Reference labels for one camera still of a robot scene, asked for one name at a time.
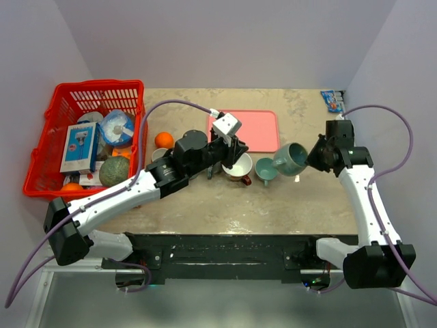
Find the teal mug back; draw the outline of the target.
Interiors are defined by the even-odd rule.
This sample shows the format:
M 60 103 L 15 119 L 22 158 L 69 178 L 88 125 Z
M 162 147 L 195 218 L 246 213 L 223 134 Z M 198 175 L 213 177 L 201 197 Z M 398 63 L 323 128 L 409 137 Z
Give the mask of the teal mug back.
M 297 176 L 305 170 L 307 157 L 301 144 L 288 143 L 275 152 L 272 166 L 284 176 Z

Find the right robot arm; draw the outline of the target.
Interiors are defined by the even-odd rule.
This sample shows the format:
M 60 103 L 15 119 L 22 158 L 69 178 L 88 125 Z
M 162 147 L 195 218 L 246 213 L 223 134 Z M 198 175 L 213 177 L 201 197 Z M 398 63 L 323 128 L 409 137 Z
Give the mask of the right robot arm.
M 306 164 L 321 172 L 334 172 L 352 204 L 358 228 L 357 245 L 338 238 L 319 238 L 304 252 L 306 264 L 314 269 L 326 262 L 342 269 L 352 289 L 395 288 L 406 277 L 405 269 L 415 261 L 412 245 L 402 242 L 386 213 L 366 147 L 355 146 L 354 127 L 349 120 L 329 120 L 319 135 Z

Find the grey-blue mug front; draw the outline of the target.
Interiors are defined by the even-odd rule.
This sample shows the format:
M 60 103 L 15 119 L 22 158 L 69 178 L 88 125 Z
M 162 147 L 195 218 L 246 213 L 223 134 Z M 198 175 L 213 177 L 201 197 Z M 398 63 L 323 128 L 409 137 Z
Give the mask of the grey-blue mug front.
M 221 173 L 221 171 L 222 171 L 222 165 L 220 163 L 216 163 L 208 167 L 206 170 L 207 179 L 211 180 L 214 175 Z

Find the white speckled mug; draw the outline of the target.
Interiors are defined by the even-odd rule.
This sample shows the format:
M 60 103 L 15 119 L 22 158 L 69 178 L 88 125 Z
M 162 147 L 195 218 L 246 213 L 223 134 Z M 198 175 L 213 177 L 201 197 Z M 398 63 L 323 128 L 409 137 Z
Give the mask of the white speckled mug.
M 157 161 L 158 159 L 164 157 L 164 155 L 167 153 L 167 148 L 159 148 L 153 151 L 151 155 L 151 162 Z

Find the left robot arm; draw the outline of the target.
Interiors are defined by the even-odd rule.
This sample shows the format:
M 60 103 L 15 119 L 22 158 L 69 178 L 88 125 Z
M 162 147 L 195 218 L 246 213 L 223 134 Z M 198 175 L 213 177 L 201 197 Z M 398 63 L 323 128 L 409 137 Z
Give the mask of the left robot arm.
M 163 199 L 188 186 L 192 176 L 221 163 L 232 167 L 248 150 L 236 136 L 208 141 L 191 130 L 175 146 L 137 175 L 82 199 L 49 202 L 44 231 L 56 262 L 66 266 L 86 256 L 110 258 L 126 268 L 141 261 L 141 251 L 126 234 L 101 232 L 98 227 L 134 207 Z

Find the dark red mug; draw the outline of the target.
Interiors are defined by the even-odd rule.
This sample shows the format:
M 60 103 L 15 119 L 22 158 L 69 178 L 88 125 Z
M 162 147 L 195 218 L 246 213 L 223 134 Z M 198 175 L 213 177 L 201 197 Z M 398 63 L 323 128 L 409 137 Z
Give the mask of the dark red mug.
M 247 153 L 244 153 L 236 163 L 232 165 L 231 169 L 222 165 L 222 169 L 230 181 L 242 182 L 245 186 L 249 186 L 252 183 L 249 177 L 252 168 L 253 160 Z

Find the small teal mug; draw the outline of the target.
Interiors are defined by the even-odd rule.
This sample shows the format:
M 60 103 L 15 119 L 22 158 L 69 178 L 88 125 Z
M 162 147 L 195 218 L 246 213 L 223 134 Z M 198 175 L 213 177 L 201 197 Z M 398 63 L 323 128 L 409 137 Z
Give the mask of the small teal mug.
M 273 160 L 271 158 L 261 158 L 255 164 L 255 173 L 257 177 L 267 187 L 271 180 L 274 180 L 279 174 L 277 169 L 273 167 Z

